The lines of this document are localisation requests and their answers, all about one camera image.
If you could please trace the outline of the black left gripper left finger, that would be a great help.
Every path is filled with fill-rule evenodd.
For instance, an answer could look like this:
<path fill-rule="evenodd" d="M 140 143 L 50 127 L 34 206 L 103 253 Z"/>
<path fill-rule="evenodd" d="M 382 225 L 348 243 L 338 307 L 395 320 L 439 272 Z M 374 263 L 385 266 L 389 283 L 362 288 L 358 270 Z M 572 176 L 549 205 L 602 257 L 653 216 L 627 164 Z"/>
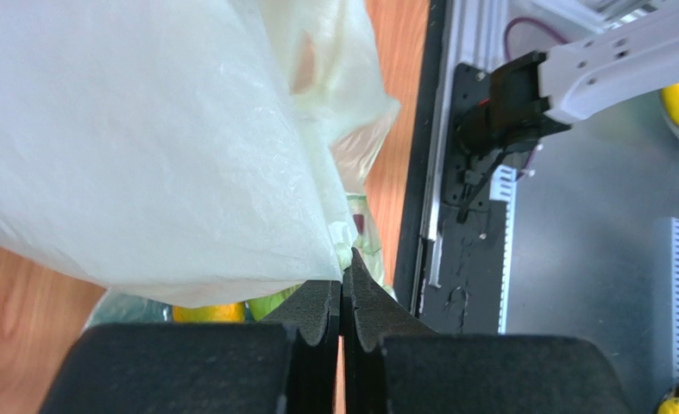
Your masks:
<path fill-rule="evenodd" d="M 109 323 L 64 359 L 44 413 L 330 413 L 341 286 L 309 281 L 257 323 Z"/>

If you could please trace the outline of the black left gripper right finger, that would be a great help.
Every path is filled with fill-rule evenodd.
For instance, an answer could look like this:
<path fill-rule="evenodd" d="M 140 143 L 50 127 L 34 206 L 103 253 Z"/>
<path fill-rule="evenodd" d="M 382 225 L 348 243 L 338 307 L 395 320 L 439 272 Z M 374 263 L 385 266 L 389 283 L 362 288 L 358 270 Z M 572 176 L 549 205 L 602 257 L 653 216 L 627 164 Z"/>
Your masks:
<path fill-rule="evenodd" d="M 349 413 L 627 413 L 604 354 L 564 336 L 442 335 L 354 254 L 343 275 Z"/>

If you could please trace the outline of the yellow fake mango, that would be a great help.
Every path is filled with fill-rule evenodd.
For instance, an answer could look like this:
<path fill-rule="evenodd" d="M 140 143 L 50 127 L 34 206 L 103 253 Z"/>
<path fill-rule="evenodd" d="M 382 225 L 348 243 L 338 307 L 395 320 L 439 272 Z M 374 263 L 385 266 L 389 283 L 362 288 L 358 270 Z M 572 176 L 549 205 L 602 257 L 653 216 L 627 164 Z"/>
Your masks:
<path fill-rule="evenodd" d="M 244 303 L 220 304 L 198 308 L 172 307 L 173 320 L 178 323 L 242 323 L 246 321 Z"/>

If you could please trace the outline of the translucent white plastic bag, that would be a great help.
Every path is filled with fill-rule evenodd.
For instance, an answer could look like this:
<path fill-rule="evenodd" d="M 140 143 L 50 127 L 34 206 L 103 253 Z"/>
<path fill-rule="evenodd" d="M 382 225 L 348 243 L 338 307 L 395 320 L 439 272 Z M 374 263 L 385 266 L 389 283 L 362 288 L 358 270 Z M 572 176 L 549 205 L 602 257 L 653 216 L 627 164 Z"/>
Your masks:
<path fill-rule="evenodd" d="M 184 307 L 339 280 L 398 111 L 362 1 L 0 1 L 0 247 Z"/>

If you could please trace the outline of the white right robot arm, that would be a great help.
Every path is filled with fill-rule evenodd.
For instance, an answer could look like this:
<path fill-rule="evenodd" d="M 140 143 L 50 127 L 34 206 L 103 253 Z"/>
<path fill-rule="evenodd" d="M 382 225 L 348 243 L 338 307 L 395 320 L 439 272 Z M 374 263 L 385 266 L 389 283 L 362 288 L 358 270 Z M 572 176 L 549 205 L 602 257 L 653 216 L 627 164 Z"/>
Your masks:
<path fill-rule="evenodd" d="M 679 3 L 587 39 L 529 52 L 491 74 L 488 98 L 454 127 L 471 156 L 533 149 L 548 135 L 659 91 L 679 127 Z"/>

